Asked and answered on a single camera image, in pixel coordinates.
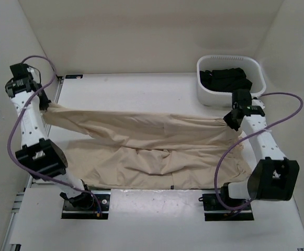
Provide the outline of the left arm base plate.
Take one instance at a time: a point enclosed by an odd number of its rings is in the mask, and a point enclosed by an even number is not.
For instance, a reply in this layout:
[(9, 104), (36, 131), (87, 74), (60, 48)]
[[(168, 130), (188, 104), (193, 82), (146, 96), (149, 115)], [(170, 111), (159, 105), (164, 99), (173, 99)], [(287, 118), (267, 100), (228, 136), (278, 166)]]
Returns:
[(95, 199), (88, 202), (86, 206), (74, 207), (67, 200), (63, 200), (61, 219), (68, 220), (107, 220), (109, 217), (111, 191), (93, 190), (100, 207)]

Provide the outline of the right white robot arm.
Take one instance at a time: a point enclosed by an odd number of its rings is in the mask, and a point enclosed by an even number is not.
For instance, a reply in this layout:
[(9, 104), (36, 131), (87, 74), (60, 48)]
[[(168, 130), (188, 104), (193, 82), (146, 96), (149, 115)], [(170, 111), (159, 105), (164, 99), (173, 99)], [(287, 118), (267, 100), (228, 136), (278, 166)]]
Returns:
[(247, 136), (253, 134), (249, 143), (257, 164), (248, 179), (224, 184), (227, 191), (219, 196), (221, 206), (231, 209), (239, 199), (290, 200), (299, 174), (299, 165), (297, 161), (289, 160), (277, 146), (267, 128), (263, 109), (236, 102), (224, 120), (236, 131), (241, 129)]

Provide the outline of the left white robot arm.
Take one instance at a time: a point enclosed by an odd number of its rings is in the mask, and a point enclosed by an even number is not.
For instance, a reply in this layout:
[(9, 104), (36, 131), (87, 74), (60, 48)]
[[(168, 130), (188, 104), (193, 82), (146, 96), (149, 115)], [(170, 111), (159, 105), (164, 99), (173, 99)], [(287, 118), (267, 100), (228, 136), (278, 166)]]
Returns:
[(94, 196), (85, 182), (68, 171), (63, 151), (46, 135), (41, 111), (47, 109), (50, 101), (43, 92), (36, 93), (40, 87), (30, 76), (14, 78), (5, 86), (18, 116), (14, 128), (21, 130), (21, 149), (10, 156), (34, 179), (59, 186), (60, 196), (72, 206), (89, 209), (95, 203)]

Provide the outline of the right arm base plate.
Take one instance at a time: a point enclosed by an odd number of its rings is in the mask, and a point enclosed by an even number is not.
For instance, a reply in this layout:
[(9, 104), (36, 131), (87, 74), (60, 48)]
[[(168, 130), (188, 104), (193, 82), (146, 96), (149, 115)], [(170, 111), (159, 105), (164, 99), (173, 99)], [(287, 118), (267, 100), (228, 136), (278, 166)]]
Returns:
[(214, 193), (203, 193), (198, 201), (203, 204), (206, 222), (254, 221), (254, 215), (250, 205), (241, 211), (227, 210), (220, 204)]

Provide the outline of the beige trousers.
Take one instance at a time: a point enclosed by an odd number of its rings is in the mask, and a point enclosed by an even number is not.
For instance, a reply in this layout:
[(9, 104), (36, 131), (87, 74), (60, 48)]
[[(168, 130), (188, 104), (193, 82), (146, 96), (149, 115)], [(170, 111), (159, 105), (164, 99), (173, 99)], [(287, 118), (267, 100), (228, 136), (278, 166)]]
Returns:
[(241, 133), (221, 118), (92, 111), (51, 104), (47, 124), (86, 135), (68, 143), (69, 171), (105, 189), (212, 189), (251, 174)]

